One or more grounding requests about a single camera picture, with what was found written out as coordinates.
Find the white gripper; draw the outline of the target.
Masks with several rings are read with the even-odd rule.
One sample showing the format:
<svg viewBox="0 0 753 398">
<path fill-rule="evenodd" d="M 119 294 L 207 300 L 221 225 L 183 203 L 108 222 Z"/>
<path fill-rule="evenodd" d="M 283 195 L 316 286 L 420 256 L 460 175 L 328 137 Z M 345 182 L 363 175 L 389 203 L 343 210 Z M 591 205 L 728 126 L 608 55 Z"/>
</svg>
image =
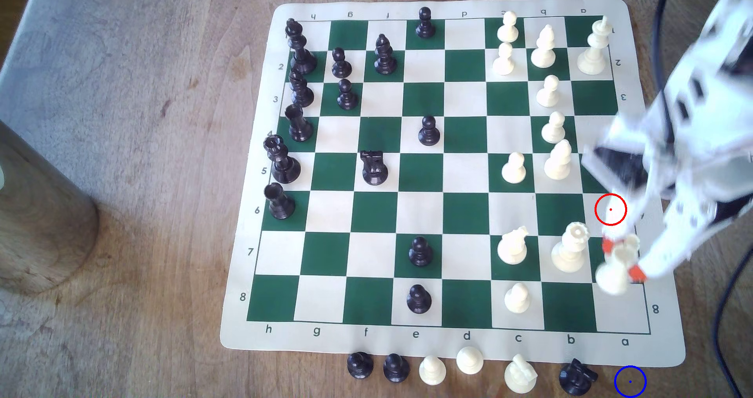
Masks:
<svg viewBox="0 0 753 398">
<path fill-rule="evenodd" d="M 711 223 L 731 223 L 751 209 L 751 131 L 681 131 L 670 145 L 651 134 L 647 171 L 601 175 L 607 207 L 601 211 L 602 249 L 610 254 L 634 234 L 638 261 L 627 269 L 635 282 L 664 278 L 710 237 Z M 673 192 L 660 209 L 660 194 Z"/>
</svg>

